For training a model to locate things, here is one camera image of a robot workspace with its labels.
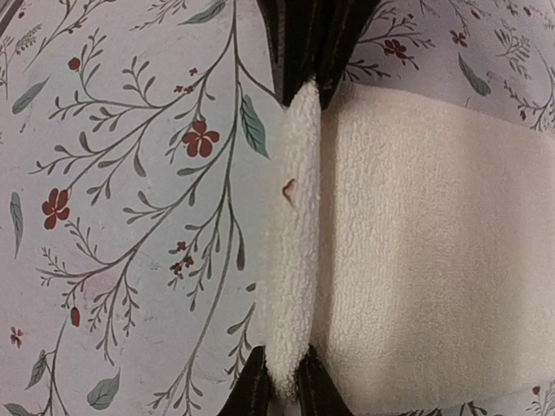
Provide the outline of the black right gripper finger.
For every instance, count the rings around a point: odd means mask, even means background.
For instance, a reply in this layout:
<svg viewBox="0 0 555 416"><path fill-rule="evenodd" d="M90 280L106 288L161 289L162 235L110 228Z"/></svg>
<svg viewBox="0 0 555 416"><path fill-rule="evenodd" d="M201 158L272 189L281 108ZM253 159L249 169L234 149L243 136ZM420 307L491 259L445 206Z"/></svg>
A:
<svg viewBox="0 0 555 416"><path fill-rule="evenodd" d="M323 1L323 27L316 55L321 108L327 108L343 71L380 0Z"/></svg>
<svg viewBox="0 0 555 416"><path fill-rule="evenodd" d="M314 72L317 3L259 0L258 7L266 29L275 94L279 103L288 107Z"/></svg>

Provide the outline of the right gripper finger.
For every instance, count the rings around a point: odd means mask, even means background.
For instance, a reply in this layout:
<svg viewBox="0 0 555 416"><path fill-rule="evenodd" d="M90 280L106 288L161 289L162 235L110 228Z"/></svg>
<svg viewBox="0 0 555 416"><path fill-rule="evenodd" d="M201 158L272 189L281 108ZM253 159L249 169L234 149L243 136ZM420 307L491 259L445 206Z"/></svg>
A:
<svg viewBox="0 0 555 416"><path fill-rule="evenodd" d="M309 349L296 371L298 401L303 416L351 416L316 349Z"/></svg>
<svg viewBox="0 0 555 416"><path fill-rule="evenodd" d="M264 346L255 347L223 405L223 416L266 416L272 382L265 363Z"/></svg>

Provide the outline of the cream white towel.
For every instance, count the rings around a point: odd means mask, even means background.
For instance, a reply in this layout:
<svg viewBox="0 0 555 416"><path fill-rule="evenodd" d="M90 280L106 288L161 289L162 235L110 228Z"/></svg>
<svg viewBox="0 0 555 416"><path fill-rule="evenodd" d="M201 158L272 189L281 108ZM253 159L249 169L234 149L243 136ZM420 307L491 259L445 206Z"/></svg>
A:
<svg viewBox="0 0 555 416"><path fill-rule="evenodd" d="M308 81L273 155L257 304L281 401L310 348L354 413L553 378L551 135L386 88L322 110Z"/></svg>

